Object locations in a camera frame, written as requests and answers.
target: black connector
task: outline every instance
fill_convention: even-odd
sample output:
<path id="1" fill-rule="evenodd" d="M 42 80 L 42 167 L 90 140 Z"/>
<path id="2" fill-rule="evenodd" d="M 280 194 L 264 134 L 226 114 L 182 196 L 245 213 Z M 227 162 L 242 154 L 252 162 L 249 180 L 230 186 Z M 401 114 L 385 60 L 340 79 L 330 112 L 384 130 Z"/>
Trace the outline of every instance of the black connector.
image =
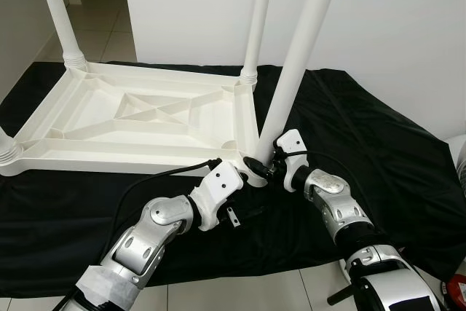
<path id="1" fill-rule="evenodd" d="M 300 193 L 304 192 L 304 185 L 306 184 L 307 177 L 312 171 L 313 170 L 306 165 L 299 167 L 291 179 L 291 187 Z"/>
<path id="2" fill-rule="evenodd" d="M 390 244 L 388 239 L 368 222 L 354 222 L 339 230 L 335 244 L 345 260 L 356 251 L 370 245 Z"/>
<path id="3" fill-rule="evenodd" d="M 121 307 L 116 306 L 113 302 L 105 302 L 99 306 L 95 306 L 86 299 L 84 293 L 80 290 L 77 291 L 74 301 L 88 311 L 123 311 Z"/>
<path id="4" fill-rule="evenodd" d="M 191 198 L 191 196 L 186 196 L 186 198 L 188 198 L 189 204 L 191 204 L 193 213 L 191 227 L 199 227 L 202 223 L 202 217 L 199 212 L 199 208 L 197 207 L 196 202 Z"/>
<path id="5" fill-rule="evenodd" d="M 280 161 L 288 158 L 288 154 L 281 147 L 276 146 L 274 150 L 274 161 Z"/>
<path id="6" fill-rule="evenodd" d="M 217 158 L 216 160 L 208 160 L 207 161 L 207 165 L 208 165 L 210 171 L 217 168 L 220 165 L 220 163 L 222 163 L 222 160 L 220 158 Z"/>
<path id="7" fill-rule="evenodd" d="M 269 168 L 263 165 L 258 160 L 255 160 L 254 158 L 251 158 L 251 157 L 244 157 L 242 161 L 256 175 L 259 175 L 262 178 L 265 178 L 266 180 L 272 180 L 272 174 L 269 172 Z"/>

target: red object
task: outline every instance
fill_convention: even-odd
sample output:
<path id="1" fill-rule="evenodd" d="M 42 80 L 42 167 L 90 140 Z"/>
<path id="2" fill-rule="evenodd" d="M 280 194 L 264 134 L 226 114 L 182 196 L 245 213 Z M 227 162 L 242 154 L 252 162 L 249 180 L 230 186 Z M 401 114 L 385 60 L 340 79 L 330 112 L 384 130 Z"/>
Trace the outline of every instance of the red object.
<path id="1" fill-rule="evenodd" d="M 457 306 L 457 309 L 466 311 L 466 276 L 453 276 L 446 284 L 446 291 L 449 299 Z"/>

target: white tape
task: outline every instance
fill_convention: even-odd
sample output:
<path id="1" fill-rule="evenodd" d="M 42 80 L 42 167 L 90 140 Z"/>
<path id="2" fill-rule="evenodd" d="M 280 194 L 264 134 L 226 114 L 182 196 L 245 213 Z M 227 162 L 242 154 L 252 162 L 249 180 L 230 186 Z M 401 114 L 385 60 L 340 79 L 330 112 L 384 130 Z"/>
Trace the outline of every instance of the white tape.
<path id="1" fill-rule="evenodd" d="M 76 287 L 95 306 L 113 302 L 125 311 L 130 311 L 140 292 L 129 280 L 103 266 L 89 266 Z"/>

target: silver robot arm segment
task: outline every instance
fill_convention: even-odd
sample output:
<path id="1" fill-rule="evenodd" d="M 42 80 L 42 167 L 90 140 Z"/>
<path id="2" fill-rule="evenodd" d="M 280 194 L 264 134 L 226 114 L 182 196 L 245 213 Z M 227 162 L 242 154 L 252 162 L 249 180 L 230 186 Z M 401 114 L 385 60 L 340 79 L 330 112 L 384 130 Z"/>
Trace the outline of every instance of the silver robot arm segment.
<path id="1" fill-rule="evenodd" d="M 129 311 L 160 263 L 165 246 L 191 229 L 193 206 L 202 231 L 218 225 L 217 211 L 229 195 L 241 189 L 240 174 L 222 162 L 187 196 L 160 197 L 148 202 L 139 222 L 130 227 L 99 266 L 89 266 L 76 284 L 79 289 L 64 311 Z"/>
<path id="2" fill-rule="evenodd" d="M 289 130 L 275 141 L 272 168 L 251 158 L 245 158 L 245 164 L 269 181 L 282 181 L 287 191 L 303 193 L 320 211 L 346 261 L 352 283 L 328 298 L 328 303 L 333 305 L 354 295 L 360 311 L 441 310 L 424 280 L 377 232 L 351 196 L 350 185 L 338 176 L 310 168 L 306 152 L 298 130 Z"/>

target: black cloth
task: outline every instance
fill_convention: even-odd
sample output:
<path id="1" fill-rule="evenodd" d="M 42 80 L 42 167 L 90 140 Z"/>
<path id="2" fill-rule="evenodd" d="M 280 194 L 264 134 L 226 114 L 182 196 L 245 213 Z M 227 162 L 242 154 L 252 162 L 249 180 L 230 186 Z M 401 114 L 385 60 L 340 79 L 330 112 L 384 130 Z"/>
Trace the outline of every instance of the black cloth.
<path id="1" fill-rule="evenodd" d="M 151 66 L 238 75 L 240 67 Z M 34 63 L 0 105 L 0 125 L 14 135 L 64 72 Z M 254 102 L 262 127 L 281 68 L 262 66 Z M 307 148 L 336 158 L 311 162 L 345 178 L 374 223 L 422 269 L 448 280 L 466 255 L 466 200 L 448 146 L 366 92 L 343 71 L 307 71 L 286 130 Z M 123 190 L 139 174 L 29 170 L 0 177 L 0 296 L 62 295 L 95 264 Z M 153 197 L 188 194 L 200 182 L 167 177 L 136 187 L 119 217 Z M 192 229 L 169 246 L 150 286 L 220 276 L 265 275 L 339 258 L 320 214 L 298 193 L 246 186 L 228 221 Z"/>

